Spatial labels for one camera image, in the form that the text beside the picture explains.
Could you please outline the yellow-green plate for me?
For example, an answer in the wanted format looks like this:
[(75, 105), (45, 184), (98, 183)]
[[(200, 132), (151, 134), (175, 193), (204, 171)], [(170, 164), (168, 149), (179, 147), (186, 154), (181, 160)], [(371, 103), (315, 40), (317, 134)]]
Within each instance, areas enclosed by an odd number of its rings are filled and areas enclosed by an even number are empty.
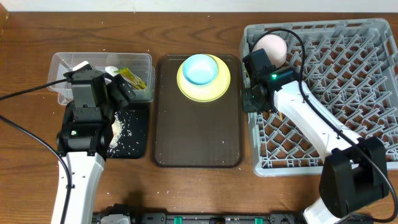
[(178, 68), (177, 85), (180, 91), (193, 101), (209, 102), (217, 100), (226, 93), (231, 83), (231, 73), (226, 63), (215, 55), (208, 55), (213, 57), (218, 65), (218, 74), (210, 84), (203, 86), (193, 85), (183, 77), (183, 63)]

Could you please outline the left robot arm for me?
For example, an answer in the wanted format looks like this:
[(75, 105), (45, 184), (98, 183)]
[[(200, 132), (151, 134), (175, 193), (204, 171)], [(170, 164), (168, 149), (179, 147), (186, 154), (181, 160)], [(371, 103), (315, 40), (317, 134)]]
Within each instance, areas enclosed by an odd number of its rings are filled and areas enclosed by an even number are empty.
[(135, 97), (122, 75), (100, 70), (64, 74), (73, 101), (57, 134), (59, 181), (52, 223), (91, 223), (96, 189), (113, 139), (114, 115)]

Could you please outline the white tissue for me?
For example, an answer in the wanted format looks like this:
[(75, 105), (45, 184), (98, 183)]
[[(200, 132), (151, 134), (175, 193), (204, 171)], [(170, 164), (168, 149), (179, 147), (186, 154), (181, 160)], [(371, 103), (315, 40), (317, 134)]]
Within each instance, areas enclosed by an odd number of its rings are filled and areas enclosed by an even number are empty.
[(117, 68), (115, 66), (107, 66), (107, 67), (105, 67), (105, 71), (113, 77), (115, 77), (116, 75), (119, 75), (119, 68)]

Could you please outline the green yellow snack wrapper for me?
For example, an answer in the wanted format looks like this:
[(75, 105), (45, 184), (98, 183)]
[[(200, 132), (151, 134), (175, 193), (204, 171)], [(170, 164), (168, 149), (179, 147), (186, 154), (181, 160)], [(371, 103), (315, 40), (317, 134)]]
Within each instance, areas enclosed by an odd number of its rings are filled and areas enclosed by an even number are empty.
[(116, 73), (120, 74), (130, 85), (132, 85), (137, 90), (144, 90), (147, 87), (145, 82), (140, 77), (133, 74), (127, 67), (116, 70)]

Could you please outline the light blue saucer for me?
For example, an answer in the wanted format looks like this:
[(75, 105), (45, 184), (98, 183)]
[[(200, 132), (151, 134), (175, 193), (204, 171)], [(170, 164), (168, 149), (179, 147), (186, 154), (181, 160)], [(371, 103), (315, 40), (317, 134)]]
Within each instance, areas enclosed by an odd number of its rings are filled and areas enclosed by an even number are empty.
[(210, 84), (218, 74), (218, 65), (208, 54), (196, 54), (186, 59), (182, 67), (183, 77), (191, 84)]

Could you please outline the white bowl with rice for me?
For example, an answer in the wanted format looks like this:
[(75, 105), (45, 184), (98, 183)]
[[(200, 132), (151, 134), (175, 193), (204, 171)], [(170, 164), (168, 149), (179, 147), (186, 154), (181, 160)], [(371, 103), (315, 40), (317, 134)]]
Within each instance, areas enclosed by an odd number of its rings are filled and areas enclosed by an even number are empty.
[(281, 67), (287, 59), (287, 44), (278, 35), (268, 34), (260, 38), (254, 45), (253, 51), (264, 49), (273, 65)]

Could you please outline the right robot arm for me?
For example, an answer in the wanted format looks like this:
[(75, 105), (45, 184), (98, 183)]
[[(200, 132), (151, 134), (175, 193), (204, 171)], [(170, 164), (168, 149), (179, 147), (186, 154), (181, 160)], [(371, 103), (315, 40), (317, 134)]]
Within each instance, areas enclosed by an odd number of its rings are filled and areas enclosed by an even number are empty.
[(357, 210), (388, 195), (397, 200), (387, 175), (386, 149), (378, 138), (364, 139), (338, 121), (293, 68), (248, 65), (246, 72), (250, 86), (241, 93), (243, 110), (286, 115), (323, 161), (320, 198), (303, 212), (307, 223), (370, 221)]

